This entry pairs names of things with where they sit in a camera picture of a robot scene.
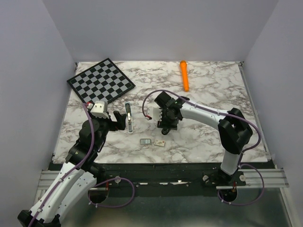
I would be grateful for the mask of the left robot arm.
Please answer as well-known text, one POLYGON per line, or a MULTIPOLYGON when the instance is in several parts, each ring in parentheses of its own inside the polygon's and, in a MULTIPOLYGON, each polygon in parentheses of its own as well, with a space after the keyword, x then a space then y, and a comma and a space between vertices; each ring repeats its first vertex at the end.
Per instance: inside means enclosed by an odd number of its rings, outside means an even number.
POLYGON ((103 168, 95 163, 109 131, 124 130, 126 114, 114 111, 110 117, 98 118, 87 113, 79 138, 71 147, 58 175, 39 201, 29 210, 22 210, 18 220, 24 227, 59 227, 70 209, 92 186, 105 181, 103 168))

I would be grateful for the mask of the white staples box sleeve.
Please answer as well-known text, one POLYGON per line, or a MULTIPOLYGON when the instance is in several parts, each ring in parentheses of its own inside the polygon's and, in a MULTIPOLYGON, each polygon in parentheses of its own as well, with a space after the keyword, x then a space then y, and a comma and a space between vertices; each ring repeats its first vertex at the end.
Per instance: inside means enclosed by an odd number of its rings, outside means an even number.
POLYGON ((165 146, 165 141, 164 140, 155 140, 154 145, 159 146, 159 147, 164 147, 165 146))

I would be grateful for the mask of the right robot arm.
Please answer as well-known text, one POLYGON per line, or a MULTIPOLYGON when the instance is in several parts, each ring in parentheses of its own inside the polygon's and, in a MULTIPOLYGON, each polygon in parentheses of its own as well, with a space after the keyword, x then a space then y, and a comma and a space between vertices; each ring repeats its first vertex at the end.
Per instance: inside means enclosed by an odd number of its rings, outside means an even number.
POLYGON ((163 135, 177 130, 179 121, 183 119, 194 120, 218 130, 221 145, 225 149, 218 171, 218 181, 223 185, 233 182, 243 147, 248 144, 253 134, 249 124, 244 121, 242 112, 233 108, 223 111, 223 115, 220 115, 214 109, 209 112, 198 108, 196 103, 189 104, 190 99, 187 97, 181 96, 175 100, 164 91, 154 101, 161 111, 157 127, 163 135))

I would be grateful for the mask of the black stapler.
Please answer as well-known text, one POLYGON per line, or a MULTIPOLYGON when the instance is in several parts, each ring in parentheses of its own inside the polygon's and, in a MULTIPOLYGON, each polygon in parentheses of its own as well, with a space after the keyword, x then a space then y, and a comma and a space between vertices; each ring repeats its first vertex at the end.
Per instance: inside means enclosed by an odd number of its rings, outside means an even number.
POLYGON ((163 128, 161 130, 161 133, 162 133, 162 135, 167 135, 170 131, 171 131, 171 129, 163 128))

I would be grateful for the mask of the light blue stapler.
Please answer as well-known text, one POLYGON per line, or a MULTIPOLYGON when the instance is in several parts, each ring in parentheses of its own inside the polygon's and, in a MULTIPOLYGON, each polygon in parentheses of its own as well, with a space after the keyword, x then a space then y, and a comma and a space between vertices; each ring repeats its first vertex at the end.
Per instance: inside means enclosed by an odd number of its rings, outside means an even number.
POLYGON ((127 128, 128 128, 128 133, 132 134, 133 133, 133 118, 132 118, 132 112, 131 112, 131 105, 129 102, 125 103, 125 111, 127 114, 127 128))

